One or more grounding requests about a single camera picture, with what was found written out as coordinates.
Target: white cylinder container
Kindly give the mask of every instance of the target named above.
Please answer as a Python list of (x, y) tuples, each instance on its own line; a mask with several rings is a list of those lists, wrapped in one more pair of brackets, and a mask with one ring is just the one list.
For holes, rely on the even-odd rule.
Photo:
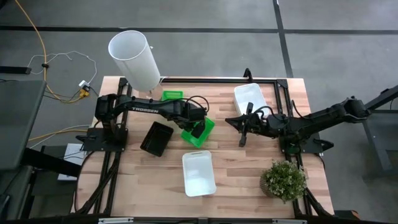
[(121, 32), (109, 42), (108, 51), (133, 89), (150, 91), (159, 84), (160, 73), (144, 34)]

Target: butcher block table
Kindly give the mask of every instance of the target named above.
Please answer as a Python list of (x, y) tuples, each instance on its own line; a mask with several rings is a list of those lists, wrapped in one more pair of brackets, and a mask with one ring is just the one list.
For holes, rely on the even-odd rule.
[[(116, 93), (120, 77), (104, 77), (99, 95)], [(301, 114), (310, 113), (304, 80), (287, 79), (290, 98)], [(272, 160), (284, 160), (278, 139), (248, 134), (245, 147), (238, 147), (241, 135), (225, 122), (238, 116), (234, 105), (234, 88), (242, 83), (162, 83), (164, 90), (183, 91), (184, 97), (204, 96), (210, 103), (207, 117), (215, 127), (200, 149), (185, 142), (182, 130), (172, 121), (158, 114), (129, 112), (126, 150), (122, 153), (116, 182), (112, 216), (125, 217), (211, 217), (211, 218), (293, 218), (291, 202), (270, 198), (261, 192), (261, 171), (272, 165)], [(259, 84), (262, 94), (277, 111), (274, 87)], [(134, 96), (140, 93), (133, 90)], [(205, 102), (195, 98), (199, 103)], [(140, 149), (154, 121), (174, 129), (162, 157), (155, 157)], [(211, 152), (217, 191), (213, 195), (188, 197), (185, 195), (182, 156), (187, 152)], [(77, 208), (91, 196), (98, 185), (104, 152), (95, 152), (87, 159), (78, 181)], [(333, 213), (325, 170), (319, 157), (302, 154), (308, 188), (325, 210)], [(107, 199), (105, 189), (101, 211)], [(300, 209), (305, 213), (302, 200)]]

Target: potted plant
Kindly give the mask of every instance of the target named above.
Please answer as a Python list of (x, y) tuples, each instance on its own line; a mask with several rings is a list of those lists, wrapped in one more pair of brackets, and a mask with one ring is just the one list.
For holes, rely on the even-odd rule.
[(272, 161), (272, 167), (260, 177), (262, 192), (284, 203), (302, 197), (306, 187), (304, 171), (289, 161)]

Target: white plastic tray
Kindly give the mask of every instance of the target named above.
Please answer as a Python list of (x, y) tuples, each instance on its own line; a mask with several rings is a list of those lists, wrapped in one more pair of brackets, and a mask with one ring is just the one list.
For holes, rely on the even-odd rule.
[[(253, 111), (262, 106), (267, 106), (266, 100), (262, 95), (260, 86), (257, 83), (250, 83), (247, 85), (237, 86), (234, 89), (234, 103), (239, 115), (246, 114), (248, 103), (253, 103)], [(269, 109), (262, 109), (264, 117), (269, 114)]]
[(189, 197), (216, 192), (213, 164), (209, 151), (190, 152), (182, 156), (185, 193)]

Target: concrete floor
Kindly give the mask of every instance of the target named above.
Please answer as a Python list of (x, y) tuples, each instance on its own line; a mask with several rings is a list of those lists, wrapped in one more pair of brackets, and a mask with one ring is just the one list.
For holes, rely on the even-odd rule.
[[(37, 26), (259, 28), (275, 29), (272, 0), (20, 0)], [(395, 0), (279, 0), (285, 29), (398, 29)], [(28, 26), (13, 1), (0, 11), (0, 25)], [(120, 72), (108, 54), (110, 32), (42, 32), (48, 53), (77, 50), (96, 60), (102, 77)], [(256, 77), (286, 77), (278, 34), (145, 33), (159, 70), (165, 76), (240, 77), (249, 67)], [(295, 78), (304, 78), (312, 111), (355, 95), (369, 101), (398, 84), (398, 35), (286, 35)], [(0, 31), (0, 65), (26, 66), (42, 54), (34, 32)], [(48, 83), (72, 95), (94, 72), (79, 55), (50, 63)], [(33, 70), (40, 70), (37, 58)], [(38, 80), (42, 75), (0, 75)], [(31, 136), (90, 124), (95, 98), (72, 105), (44, 98)], [(398, 108), (398, 101), (393, 105)], [(55, 136), (46, 145), (76, 142), (75, 133)], [(325, 153), (326, 176), (335, 210), (356, 210), (362, 219), (398, 222), (398, 178), (364, 182), (377, 168), (375, 153), (360, 124), (341, 124), (321, 132), (335, 143)]]

